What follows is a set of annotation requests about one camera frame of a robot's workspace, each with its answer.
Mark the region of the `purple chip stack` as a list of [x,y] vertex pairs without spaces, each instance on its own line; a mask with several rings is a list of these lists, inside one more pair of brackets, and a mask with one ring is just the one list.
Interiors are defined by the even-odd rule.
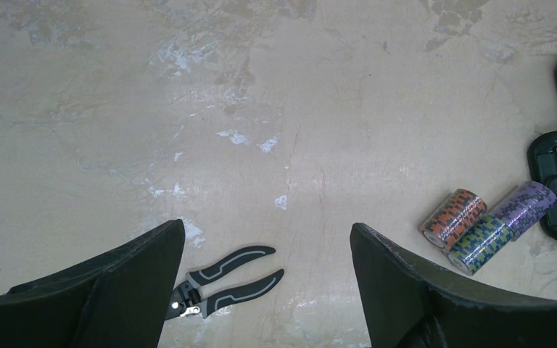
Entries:
[[556,194],[537,181],[527,181],[507,195],[490,212],[500,219],[516,241],[539,222],[556,203]]

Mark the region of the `blue yellow chip stack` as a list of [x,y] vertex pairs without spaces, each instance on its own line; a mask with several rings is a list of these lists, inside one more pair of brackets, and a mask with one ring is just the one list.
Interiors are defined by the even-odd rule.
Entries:
[[446,254],[462,273],[473,276],[513,238],[513,231],[499,218],[485,215]]

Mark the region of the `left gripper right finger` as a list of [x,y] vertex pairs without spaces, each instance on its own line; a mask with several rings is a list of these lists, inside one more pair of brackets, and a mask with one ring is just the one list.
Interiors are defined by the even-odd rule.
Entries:
[[557,301],[471,280],[364,223],[352,262],[374,347],[557,347]]

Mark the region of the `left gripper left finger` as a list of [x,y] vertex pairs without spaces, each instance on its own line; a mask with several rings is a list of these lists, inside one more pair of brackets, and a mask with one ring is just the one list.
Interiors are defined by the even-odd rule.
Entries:
[[137,238],[0,295],[0,347],[156,347],[185,228]]

